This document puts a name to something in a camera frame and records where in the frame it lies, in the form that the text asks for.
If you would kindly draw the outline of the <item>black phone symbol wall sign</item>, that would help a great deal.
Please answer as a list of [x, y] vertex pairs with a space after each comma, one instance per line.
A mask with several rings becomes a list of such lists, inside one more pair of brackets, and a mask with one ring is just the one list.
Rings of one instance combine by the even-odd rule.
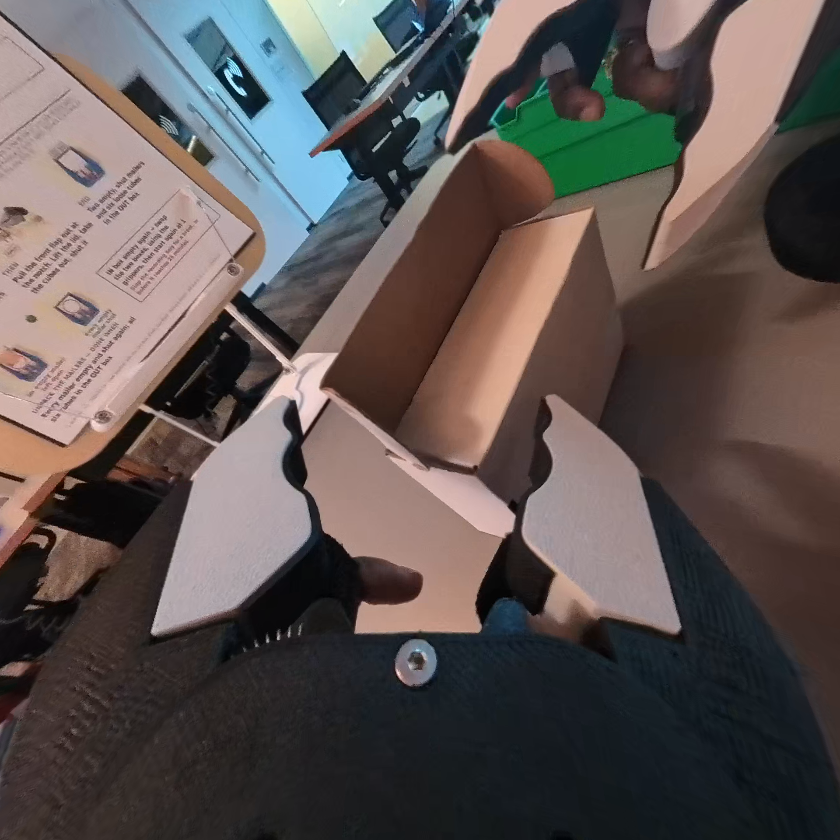
[[210, 17], [189, 30], [185, 40], [247, 119], [266, 109], [266, 91]]

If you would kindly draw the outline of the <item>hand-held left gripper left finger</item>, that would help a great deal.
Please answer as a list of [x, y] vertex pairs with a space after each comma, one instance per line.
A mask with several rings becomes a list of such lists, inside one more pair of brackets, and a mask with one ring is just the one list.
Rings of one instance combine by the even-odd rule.
[[253, 414], [194, 474], [150, 633], [170, 638], [240, 616], [322, 536], [306, 489], [298, 407]]

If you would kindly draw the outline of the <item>instruction sign board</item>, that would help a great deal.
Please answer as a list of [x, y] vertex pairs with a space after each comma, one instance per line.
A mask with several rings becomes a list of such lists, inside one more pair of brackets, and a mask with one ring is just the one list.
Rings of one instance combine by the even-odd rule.
[[256, 273], [256, 216], [2, 14], [2, 472], [106, 447]]

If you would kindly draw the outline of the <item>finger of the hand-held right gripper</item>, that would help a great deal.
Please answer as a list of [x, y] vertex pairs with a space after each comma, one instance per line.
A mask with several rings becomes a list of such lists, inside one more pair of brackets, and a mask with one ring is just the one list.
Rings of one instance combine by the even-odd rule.
[[553, 47], [569, 57], [547, 76], [573, 70], [576, 82], [594, 81], [593, 1], [499, 2], [479, 38], [445, 136], [445, 149], [456, 154], [483, 134], [496, 108], [541, 68]]
[[722, 189], [769, 137], [780, 105], [773, 44], [755, 26], [722, 26], [710, 55], [706, 117], [679, 159], [675, 183], [652, 232], [644, 269], [671, 257], [721, 201]]

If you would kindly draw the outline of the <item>person's left hand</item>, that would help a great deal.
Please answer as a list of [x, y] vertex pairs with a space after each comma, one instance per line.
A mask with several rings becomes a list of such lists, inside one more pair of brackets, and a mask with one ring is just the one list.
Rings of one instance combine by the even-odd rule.
[[362, 604], [400, 605], [420, 595], [423, 576], [371, 557], [352, 557], [325, 534], [250, 610], [255, 633], [268, 641], [352, 634]]

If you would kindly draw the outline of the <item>black office chair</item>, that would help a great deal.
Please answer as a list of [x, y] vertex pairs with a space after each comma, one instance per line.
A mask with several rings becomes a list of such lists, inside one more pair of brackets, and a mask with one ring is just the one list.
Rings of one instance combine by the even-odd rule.
[[[332, 130], [361, 104], [365, 85], [352, 59], [342, 52], [302, 96], [324, 127]], [[406, 117], [388, 99], [343, 135], [335, 146], [358, 181], [372, 181], [380, 187], [385, 196], [380, 216], [383, 226], [404, 205], [403, 193], [412, 193], [414, 183], [427, 173], [425, 164], [416, 168], [406, 164], [406, 156], [416, 144], [421, 129], [419, 119]]]

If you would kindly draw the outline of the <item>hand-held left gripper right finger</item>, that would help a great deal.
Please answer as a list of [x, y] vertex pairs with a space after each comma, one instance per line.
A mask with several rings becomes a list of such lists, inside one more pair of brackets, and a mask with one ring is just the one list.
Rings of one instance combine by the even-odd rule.
[[578, 641], [612, 620], [667, 637], [680, 634], [638, 468], [556, 395], [541, 401], [517, 535], [526, 556], [549, 572], [534, 609], [552, 631]]

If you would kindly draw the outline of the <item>white metal sign stand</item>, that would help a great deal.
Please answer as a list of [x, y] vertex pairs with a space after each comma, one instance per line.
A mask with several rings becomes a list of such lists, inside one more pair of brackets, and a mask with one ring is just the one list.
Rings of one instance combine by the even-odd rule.
[[[238, 366], [237, 347], [256, 343], [279, 365], [275, 375], [249, 388], [238, 385], [245, 366]], [[321, 383], [334, 353], [292, 352], [299, 345], [239, 292], [217, 320], [185, 353], [145, 401], [118, 418], [116, 406], [106, 406], [90, 420], [97, 434], [120, 434], [125, 424], [140, 415], [159, 421], [216, 448], [250, 416], [285, 397], [297, 406], [301, 427], [308, 431], [326, 406]]]

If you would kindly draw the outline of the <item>black wave symbol wall sign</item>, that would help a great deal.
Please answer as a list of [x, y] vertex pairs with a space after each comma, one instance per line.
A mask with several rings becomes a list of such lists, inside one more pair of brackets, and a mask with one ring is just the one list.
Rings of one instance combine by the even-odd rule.
[[193, 129], [174, 111], [167, 101], [141, 75], [135, 75], [121, 88], [123, 95], [151, 119], [171, 140], [204, 167], [215, 155]]

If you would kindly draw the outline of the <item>white cardboard mailer box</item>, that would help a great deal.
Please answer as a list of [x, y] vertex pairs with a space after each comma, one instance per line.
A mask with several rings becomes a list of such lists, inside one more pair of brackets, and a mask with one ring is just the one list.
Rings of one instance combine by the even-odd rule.
[[325, 531], [423, 575], [360, 612], [363, 633], [471, 632], [528, 485], [540, 401], [598, 423], [623, 347], [593, 207], [544, 213], [553, 186], [511, 143], [430, 169], [313, 330], [335, 351], [304, 454]]

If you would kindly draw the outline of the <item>person's right hand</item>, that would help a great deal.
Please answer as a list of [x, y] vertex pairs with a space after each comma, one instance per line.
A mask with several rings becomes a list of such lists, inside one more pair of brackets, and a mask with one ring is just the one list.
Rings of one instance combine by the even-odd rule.
[[[612, 84], [619, 98], [635, 101], [651, 112], [673, 113], [679, 101], [680, 79], [677, 70], [661, 70], [648, 44], [647, 21], [650, 1], [624, 1], [616, 22], [616, 53], [612, 63]], [[562, 119], [593, 122], [602, 119], [606, 105], [600, 93], [583, 85], [572, 67], [566, 49], [557, 45], [505, 105], [515, 109], [529, 95], [540, 78], [547, 78], [553, 109]]]

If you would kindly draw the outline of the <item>green plastic bin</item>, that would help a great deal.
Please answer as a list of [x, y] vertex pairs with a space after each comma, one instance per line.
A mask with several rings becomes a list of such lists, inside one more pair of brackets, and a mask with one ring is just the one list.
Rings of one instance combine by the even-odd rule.
[[490, 117], [500, 140], [510, 142], [541, 163], [557, 197], [582, 193], [676, 163], [683, 149], [676, 118], [654, 114], [613, 90], [612, 46], [594, 80], [605, 100], [596, 122], [560, 119], [553, 110], [546, 80], [515, 109], [501, 104]]

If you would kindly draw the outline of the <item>background office table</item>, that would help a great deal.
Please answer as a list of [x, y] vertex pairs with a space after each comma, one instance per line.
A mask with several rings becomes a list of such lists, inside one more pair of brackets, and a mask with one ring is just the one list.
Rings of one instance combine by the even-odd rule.
[[469, 1], [452, 2], [440, 26], [410, 56], [401, 60], [394, 68], [388, 70], [379, 79], [377, 84], [366, 93], [364, 98], [360, 100], [359, 104], [353, 106], [349, 114], [342, 116], [331, 127], [309, 151], [309, 156], [313, 159], [321, 153], [337, 150], [343, 138], [355, 131], [373, 113], [384, 107], [399, 88], [407, 88], [410, 84], [410, 76], [426, 61], [426, 58], [436, 48], [438, 42], [448, 36], [448, 31], [457, 17], [464, 12], [468, 4]]

